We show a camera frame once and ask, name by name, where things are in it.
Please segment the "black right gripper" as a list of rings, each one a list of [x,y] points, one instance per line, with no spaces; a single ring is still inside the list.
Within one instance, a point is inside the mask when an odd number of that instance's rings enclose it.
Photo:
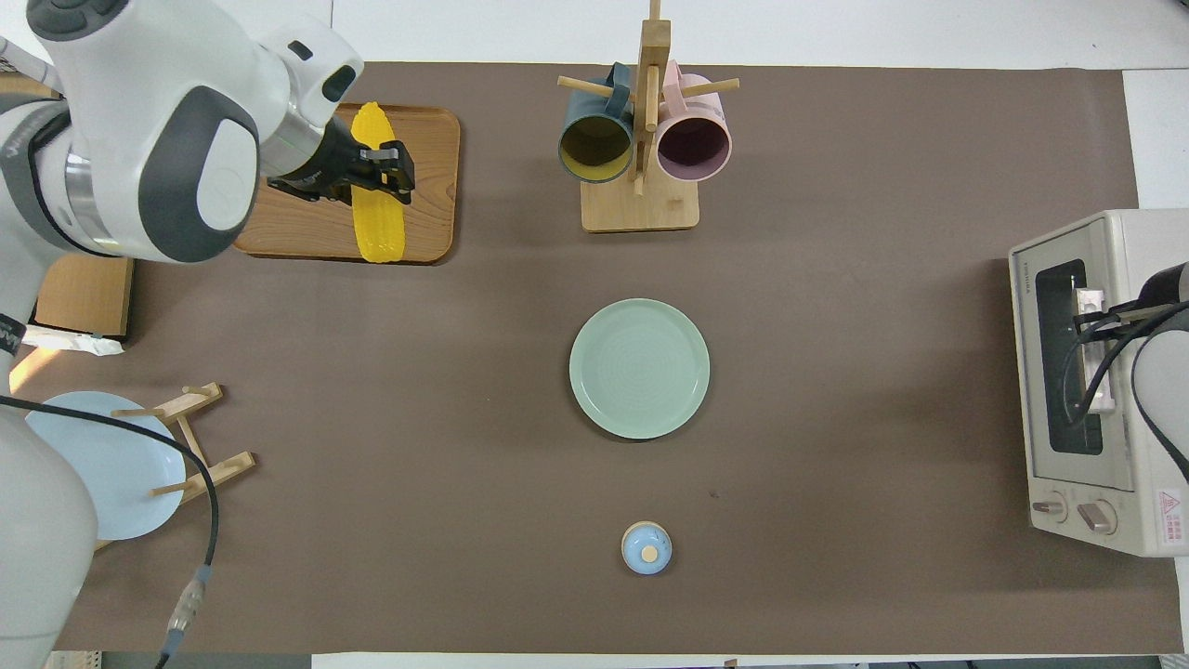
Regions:
[[[1075,317],[1076,343],[1120,339],[1149,321],[1149,308],[1116,305],[1105,310],[1081,313]]]

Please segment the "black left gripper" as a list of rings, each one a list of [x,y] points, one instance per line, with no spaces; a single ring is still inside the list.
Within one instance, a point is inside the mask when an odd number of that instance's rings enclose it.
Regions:
[[[413,204],[415,164],[404,141],[382,141],[379,149],[359,149],[359,157],[366,164],[359,185],[350,185],[351,203],[365,203],[370,190],[395,191],[404,206]]]

